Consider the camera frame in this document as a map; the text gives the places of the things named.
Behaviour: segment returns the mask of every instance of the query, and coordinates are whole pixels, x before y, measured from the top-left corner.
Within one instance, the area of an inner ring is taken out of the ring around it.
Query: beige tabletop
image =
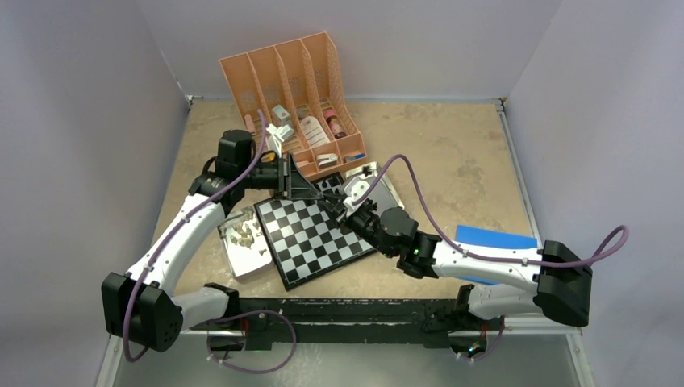
[[[348,102],[348,109],[370,160],[384,164],[395,153],[411,160],[427,206],[448,235],[457,224],[531,234],[493,104]],[[232,102],[193,104],[155,238],[173,220],[205,161],[215,156],[223,132],[240,127]],[[434,233],[406,167],[397,162],[388,175],[419,229]],[[265,191],[248,191],[236,208],[268,197]],[[286,292],[275,266],[248,280],[233,278],[217,232],[199,248],[176,294],[216,282],[238,289],[243,297],[454,298],[465,283],[454,278],[416,280],[396,269],[396,261],[376,253]]]

